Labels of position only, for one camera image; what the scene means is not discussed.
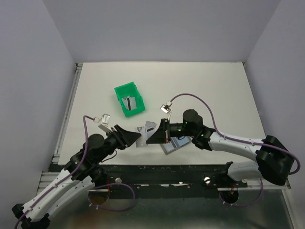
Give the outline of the green plastic bin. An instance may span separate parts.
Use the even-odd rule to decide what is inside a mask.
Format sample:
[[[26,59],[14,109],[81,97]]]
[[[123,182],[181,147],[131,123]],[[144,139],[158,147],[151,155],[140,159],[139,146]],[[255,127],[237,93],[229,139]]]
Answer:
[[[145,111],[143,98],[134,82],[114,88],[125,117],[131,117]]]

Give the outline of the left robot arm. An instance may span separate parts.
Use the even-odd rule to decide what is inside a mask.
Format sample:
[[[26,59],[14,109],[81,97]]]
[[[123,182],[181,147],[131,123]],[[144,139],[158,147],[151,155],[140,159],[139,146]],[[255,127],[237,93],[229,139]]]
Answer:
[[[130,147],[140,133],[120,126],[107,133],[87,136],[82,149],[73,155],[57,177],[32,200],[16,204],[12,211],[23,229],[46,229],[51,219],[79,195],[108,183],[106,172],[99,165],[107,156]]]

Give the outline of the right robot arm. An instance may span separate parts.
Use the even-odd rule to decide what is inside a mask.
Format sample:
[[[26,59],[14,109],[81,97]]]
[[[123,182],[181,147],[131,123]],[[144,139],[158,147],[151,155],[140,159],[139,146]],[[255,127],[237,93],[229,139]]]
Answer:
[[[162,119],[146,143],[167,144],[173,137],[191,137],[192,143],[201,150],[224,151],[247,158],[246,162],[226,163],[225,170],[219,174],[219,181],[225,187],[243,179],[256,178],[283,186],[295,161],[276,137],[249,139],[220,134],[205,126],[203,118],[194,109],[184,111],[182,123],[172,124],[167,118]]]

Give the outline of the silver diamond print card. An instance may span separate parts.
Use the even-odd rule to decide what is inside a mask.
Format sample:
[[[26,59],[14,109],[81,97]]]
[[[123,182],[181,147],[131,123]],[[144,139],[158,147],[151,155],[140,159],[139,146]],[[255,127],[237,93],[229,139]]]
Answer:
[[[155,122],[146,121],[145,130],[146,130],[147,139],[154,134],[156,128],[157,128],[157,124]]]

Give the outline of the grey card holder wallet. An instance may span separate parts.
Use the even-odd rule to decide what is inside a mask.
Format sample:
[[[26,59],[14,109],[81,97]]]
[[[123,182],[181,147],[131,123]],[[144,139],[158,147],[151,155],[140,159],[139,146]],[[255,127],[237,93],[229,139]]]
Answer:
[[[169,155],[174,151],[179,150],[180,148],[188,145],[191,143],[191,138],[190,137],[172,137],[170,142],[167,144],[160,144],[163,152],[165,153],[165,155]]]

